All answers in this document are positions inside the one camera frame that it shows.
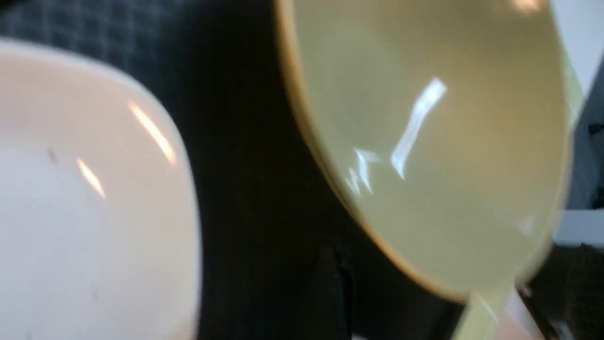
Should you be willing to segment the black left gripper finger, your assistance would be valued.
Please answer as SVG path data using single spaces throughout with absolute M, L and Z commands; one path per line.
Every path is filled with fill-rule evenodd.
M 602 340 L 603 250 L 555 245 L 519 295 L 544 340 Z

